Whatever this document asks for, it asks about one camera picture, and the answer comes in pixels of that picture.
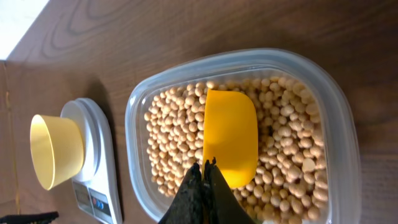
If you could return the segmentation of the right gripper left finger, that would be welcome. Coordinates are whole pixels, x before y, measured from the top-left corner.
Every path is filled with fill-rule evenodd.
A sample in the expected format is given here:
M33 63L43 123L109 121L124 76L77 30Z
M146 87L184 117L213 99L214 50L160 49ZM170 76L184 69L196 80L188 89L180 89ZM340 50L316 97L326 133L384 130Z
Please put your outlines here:
M170 207L158 224L204 224L203 182L200 165L187 170Z

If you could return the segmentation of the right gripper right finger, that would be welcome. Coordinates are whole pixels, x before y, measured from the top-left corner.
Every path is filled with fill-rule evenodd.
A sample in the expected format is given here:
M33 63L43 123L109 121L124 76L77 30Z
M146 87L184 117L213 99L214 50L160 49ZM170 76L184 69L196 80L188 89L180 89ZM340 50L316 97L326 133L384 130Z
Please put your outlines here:
M255 224L232 193L216 164L216 158L205 162L202 180L202 200L205 223Z

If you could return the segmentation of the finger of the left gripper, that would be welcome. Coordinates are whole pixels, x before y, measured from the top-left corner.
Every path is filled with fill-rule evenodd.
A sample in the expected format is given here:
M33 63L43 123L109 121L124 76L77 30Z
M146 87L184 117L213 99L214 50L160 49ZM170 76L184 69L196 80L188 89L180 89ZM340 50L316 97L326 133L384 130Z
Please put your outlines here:
M49 224L59 217L58 212L30 214L30 215L6 215L1 217L1 223L5 224Z

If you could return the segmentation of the yellow plastic bowl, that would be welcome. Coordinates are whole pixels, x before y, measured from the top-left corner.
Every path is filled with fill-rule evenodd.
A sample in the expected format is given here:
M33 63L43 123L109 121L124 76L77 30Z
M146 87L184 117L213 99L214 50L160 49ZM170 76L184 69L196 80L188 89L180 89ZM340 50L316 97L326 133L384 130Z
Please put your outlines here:
M56 116L34 115L30 124L30 152L37 179L45 190L77 175L85 160L78 125Z

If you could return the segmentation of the yellow measuring scoop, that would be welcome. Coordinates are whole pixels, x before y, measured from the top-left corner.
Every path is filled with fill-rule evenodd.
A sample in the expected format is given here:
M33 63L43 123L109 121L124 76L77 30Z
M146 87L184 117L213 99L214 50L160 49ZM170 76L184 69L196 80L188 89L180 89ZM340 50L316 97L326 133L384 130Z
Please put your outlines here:
M231 188L255 176L259 134L254 103L238 91L209 90L205 103L203 162L216 161Z

